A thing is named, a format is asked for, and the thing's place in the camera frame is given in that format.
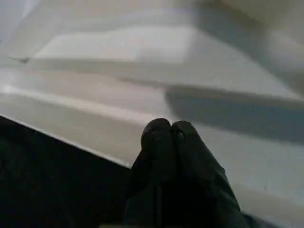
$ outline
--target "black glove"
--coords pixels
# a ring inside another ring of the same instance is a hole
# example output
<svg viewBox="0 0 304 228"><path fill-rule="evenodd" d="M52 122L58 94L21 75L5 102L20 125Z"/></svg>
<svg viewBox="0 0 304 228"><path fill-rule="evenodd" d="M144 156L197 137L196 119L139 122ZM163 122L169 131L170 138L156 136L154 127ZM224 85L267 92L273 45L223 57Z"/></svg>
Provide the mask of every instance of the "black glove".
<svg viewBox="0 0 304 228"><path fill-rule="evenodd" d="M186 121L151 121L133 167L126 223L247 228L225 170Z"/></svg>

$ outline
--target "finger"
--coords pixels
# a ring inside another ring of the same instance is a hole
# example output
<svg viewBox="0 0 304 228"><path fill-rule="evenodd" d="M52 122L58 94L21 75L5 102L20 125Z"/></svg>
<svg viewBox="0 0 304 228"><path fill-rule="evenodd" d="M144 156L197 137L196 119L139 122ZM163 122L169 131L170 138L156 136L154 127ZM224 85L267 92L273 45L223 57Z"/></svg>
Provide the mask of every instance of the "finger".
<svg viewBox="0 0 304 228"><path fill-rule="evenodd" d="M223 169L194 126L186 121L175 122L172 134L182 175L196 180L214 181L215 173Z"/></svg>
<svg viewBox="0 0 304 228"><path fill-rule="evenodd" d="M171 125L166 119L155 119L145 127L139 153L131 174L129 195L157 185L175 175L176 158Z"/></svg>

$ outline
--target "white surface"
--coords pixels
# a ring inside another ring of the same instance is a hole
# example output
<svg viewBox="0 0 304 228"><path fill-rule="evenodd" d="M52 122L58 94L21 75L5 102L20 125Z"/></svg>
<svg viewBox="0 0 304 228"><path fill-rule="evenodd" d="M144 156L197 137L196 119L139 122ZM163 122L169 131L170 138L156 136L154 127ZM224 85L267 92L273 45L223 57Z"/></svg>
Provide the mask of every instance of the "white surface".
<svg viewBox="0 0 304 228"><path fill-rule="evenodd" d="M31 58L0 71L1 115L128 167L151 119L189 120L245 211L303 227L304 48L293 38L221 5L46 0L1 51Z"/></svg>
<svg viewBox="0 0 304 228"><path fill-rule="evenodd" d="M18 23L40 0L0 0L0 40L15 29Z"/></svg>
<svg viewBox="0 0 304 228"><path fill-rule="evenodd" d="M302 0L223 0L252 18L304 44L304 1Z"/></svg>
<svg viewBox="0 0 304 228"><path fill-rule="evenodd" d="M104 73L238 93L234 97L241 99L301 103L304 46L242 20L247 27L216 6L82 20L66 24L27 68Z"/></svg>

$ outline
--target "dark surface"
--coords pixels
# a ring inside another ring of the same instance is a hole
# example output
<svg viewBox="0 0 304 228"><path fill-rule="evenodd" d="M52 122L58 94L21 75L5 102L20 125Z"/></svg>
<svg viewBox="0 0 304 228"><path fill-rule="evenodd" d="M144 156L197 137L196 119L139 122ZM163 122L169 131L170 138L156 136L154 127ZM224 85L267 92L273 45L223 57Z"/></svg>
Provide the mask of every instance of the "dark surface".
<svg viewBox="0 0 304 228"><path fill-rule="evenodd" d="M0 128L1 228L121 223L129 169L3 117ZM245 219L251 228L275 228Z"/></svg>

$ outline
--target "fingertip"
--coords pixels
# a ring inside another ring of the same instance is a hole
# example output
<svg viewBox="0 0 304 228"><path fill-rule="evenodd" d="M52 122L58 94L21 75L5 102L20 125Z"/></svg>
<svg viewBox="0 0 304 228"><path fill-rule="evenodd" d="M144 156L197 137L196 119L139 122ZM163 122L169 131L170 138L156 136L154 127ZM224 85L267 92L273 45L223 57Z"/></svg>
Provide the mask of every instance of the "fingertip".
<svg viewBox="0 0 304 228"><path fill-rule="evenodd" d="M155 120L150 121L147 126L144 128L143 133L153 132L157 130L170 130L171 125L167 119L158 118Z"/></svg>
<svg viewBox="0 0 304 228"><path fill-rule="evenodd" d="M187 135L198 134L195 127L187 121L177 121L172 125L172 130L177 133L178 137L186 137Z"/></svg>

